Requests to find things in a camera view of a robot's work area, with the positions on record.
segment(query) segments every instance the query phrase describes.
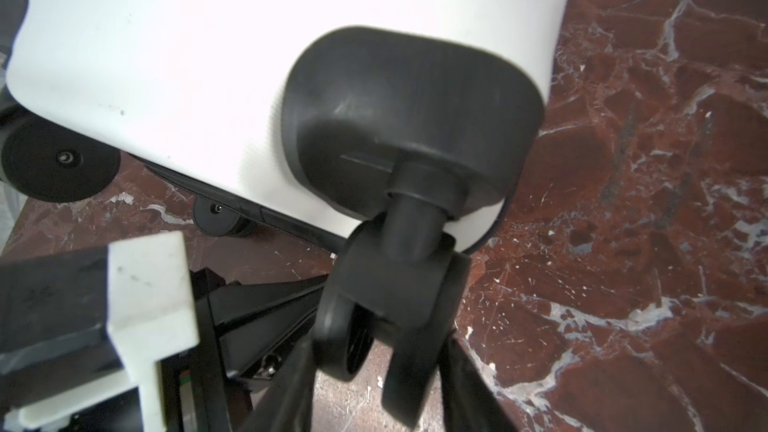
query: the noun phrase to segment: swivel caster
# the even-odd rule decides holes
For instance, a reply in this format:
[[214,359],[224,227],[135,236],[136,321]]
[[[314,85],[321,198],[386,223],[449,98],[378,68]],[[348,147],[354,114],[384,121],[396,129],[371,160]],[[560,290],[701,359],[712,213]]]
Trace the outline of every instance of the swivel caster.
[[195,197],[192,219],[203,234],[211,237],[247,237],[256,223],[207,198]]

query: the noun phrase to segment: marble surface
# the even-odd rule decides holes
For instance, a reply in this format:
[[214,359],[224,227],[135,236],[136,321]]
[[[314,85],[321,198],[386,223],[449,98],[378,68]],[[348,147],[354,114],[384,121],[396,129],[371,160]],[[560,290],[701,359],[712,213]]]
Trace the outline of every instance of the marble surface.
[[[552,97],[457,334],[521,430],[768,430],[768,0],[570,0]],[[193,268],[274,282],[327,254],[206,238],[126,158],[100,195],[30,200],[3,260],[184,231]],[[315,430],[400,430],[389,351],[320,377]],[[442,430],[437,389],[418,430]]]

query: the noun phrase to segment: black metal bar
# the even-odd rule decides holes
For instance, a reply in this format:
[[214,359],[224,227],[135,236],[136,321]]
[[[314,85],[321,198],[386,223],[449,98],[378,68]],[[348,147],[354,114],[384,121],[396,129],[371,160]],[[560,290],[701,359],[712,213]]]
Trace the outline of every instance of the black metal bar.
[[208,299],[197,301],[195,310],[200,343],[190,352],[190,378],[197,429],[227,432],[250,410],[250,398],[224,375]]
[[277,284],[227,285],[208,295],[211,317],[218,334],[252,322],[262,314],[303,296],[320,291],[327,275]]
[[316,372],[312,334],[307,334],[237,432],[310,432]]
[[453,337],[439,365],[446,432],[518,432]]
[[160,363],[163,381],[163,406],[165,408],[166,432],[184,432],[181,417],[181,396],[179,392],[180,358],[173,356]]
[[226,376],[235,379],[247,370],[257,368],[263,357],[314,316],[321,293],[321,290],[316,290],[275,307],[263,316],[221,336],[219,350]]

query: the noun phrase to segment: screw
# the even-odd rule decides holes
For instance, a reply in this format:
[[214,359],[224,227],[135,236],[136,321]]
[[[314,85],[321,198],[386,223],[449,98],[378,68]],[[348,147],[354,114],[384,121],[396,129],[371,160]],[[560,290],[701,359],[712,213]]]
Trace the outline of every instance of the screw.
[[268,354],[262,359],[262,370],[266,373],[267,377],[272,377],[276,372],[278,366],[280,366],[280,357],[274,354]]
[[74,161],[74,154],[69,150],[64,150],[63,152],[58,153],[56,160],[58,160],[60,164],[71,164]]

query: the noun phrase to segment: black rubber wheel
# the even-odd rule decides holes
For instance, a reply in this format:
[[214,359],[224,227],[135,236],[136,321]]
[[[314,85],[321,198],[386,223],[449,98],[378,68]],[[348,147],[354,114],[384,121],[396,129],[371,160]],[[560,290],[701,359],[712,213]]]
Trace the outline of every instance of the black rubber wheel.
[[120,151],[16,106],[0,126],[0,178],[44,202],[76,202],[118,174]]
[[404,331],[393,347],[382,407],[408,427],[415,427],[437,370],[440,350],[453,330],[453,319],[469,275],[469,256],[454,253],[446,279],[426,326]]
[[203,234],[211,237],[246,237],[256,228],[254,221],[202,197],[195,197],[192,219]]
[[322,293],[312,330],[317,368],[345,382],[354,379],[373,346],[371,313],[339,294]]

